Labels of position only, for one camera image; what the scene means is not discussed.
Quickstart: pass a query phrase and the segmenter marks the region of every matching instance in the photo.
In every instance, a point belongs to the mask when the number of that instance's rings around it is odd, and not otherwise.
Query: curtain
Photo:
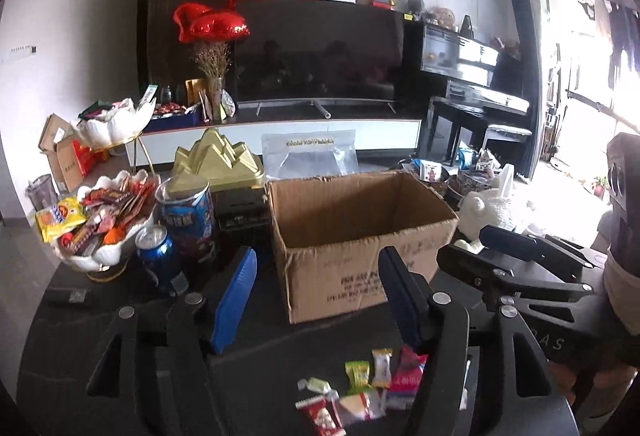
[[[543,83],[543,0],[511,0],[520,37],[520,54],[524,75],[523,93],[529,101],[531,140],[527,143],[523,175],[531,178],[542,152],[545,131],[546,88]]]

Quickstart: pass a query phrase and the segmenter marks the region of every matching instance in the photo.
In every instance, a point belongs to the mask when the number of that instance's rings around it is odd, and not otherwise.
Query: tv stand leg
[[[320,102],[318,102],[317,100],[312,100],[311,104],[318,110],[320,111],[320,113],[322,114],[322,116],[324,116],[327,120],[329,118],[331,118],[331,113],[329,111],[327,111],[322,104],[320,104]]]

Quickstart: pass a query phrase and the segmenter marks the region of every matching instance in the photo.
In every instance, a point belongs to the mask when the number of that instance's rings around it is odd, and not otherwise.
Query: cardboard carton
[[[91,162],[86,160],[88,148],[82,147],[72,134],[71,124],[52,114],[44,126],[38,146],[49,160],[51,174],[60,193],[78,187]]]
[[[380,304],[378,253],[394,246],[431,280],[458,218],[405,172],[268,184],[273,251],[290,323]]]

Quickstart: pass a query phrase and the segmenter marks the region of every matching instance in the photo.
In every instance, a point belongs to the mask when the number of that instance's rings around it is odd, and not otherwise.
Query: blue snack can
[[[156,191],[160,223],[175,243],[176,251],[189,260],[204,261],[215,251],[213,199],[209,181],[181,174],[169,178]]]
[[[164,226],[153,225],[140,230],[136,235],[136,251],[146,272],[162,293],[176,296],[189,289],[174,243]]]

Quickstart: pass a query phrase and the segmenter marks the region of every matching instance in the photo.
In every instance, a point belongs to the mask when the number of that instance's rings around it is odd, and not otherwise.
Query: blue soda can
[[[147,273],[162,293],[182,295],[189,283],[180,269],[174,242],[162,225],[146,226],[136,235],[136,251]]]

